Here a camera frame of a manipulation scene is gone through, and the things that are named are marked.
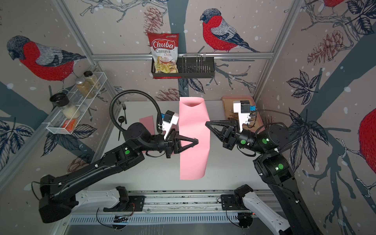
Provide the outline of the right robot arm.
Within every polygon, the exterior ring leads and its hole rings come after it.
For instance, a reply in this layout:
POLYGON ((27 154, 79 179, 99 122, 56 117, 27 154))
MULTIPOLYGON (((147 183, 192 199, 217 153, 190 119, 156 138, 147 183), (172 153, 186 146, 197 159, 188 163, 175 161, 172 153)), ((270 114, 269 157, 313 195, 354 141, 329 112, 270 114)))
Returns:
POLYGON ((208 121, 205 126, 232 150, 248 149, 255 169, 262 181, 268 185, 277 198, 286 218, 264 203, 248 185, 234 191, 237 203, 255 213, 274 235, 320 235, 322 232, 315 223, 298 189, 294 172, 282 155, 291 148, 288 128, 282 122, 271 123, 261 131, 244 129, 240 131, 236 120, 208 121))

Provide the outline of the pink paper sheet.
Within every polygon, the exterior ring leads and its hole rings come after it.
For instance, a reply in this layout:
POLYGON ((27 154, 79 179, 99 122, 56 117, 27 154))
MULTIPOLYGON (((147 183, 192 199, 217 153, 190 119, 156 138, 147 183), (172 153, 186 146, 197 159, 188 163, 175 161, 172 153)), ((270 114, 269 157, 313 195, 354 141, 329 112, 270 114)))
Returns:
POLYGON ((155 122, 153 116, 140 118, 139 122, 145 126, 151 135, 155 135, 155 122))
POLYGON ((209 115, 205 100, 182 97, 179 101, 179 134, 197 139, 198 144, 180 153, 180 179, 197 180, 204 177, 210 153, 209 115))

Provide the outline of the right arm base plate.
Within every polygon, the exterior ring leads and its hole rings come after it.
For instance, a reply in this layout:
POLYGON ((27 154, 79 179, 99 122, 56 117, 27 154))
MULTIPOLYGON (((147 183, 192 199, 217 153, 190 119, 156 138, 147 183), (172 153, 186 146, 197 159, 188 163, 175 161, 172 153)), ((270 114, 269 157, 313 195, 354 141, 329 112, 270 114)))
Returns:
POLYGON ((261 212, 262 203, 257 199, 254 192, 245 195, 222 194, 220 201, 223 211, 252 211, 261 212))

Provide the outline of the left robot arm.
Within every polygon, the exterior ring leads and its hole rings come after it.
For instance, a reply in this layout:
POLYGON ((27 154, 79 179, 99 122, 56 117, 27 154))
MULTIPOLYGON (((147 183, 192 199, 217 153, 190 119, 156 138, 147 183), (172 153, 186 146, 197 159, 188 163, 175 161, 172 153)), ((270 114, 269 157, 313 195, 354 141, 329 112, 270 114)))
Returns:
POLYGON ((144 153, 158 151, 170 158, 199 143, 195 138, 181 136, 175 129, 171 129, 166 138, 162 134, 152 135, 140 122, 133 123, 122 134, 125 142, 106 152, 98 161, 70 174, 46 175, 40 179, 39 213, 43 223, 53 223, 68 216, 79 204, 75 197, 77 193, 136 166, 145 159, 144 153))

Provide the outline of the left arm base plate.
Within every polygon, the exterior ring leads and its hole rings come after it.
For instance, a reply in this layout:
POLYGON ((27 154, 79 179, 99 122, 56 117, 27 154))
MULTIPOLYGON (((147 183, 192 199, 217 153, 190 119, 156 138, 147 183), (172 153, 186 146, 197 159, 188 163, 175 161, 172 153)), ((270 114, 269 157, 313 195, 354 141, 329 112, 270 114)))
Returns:
POLYGON ((121 199, 118 204, 112 208, 104 208, 104 212, 141 212, 144 207, 146 197, 141 196, 129 196, 129 199, 121 199))

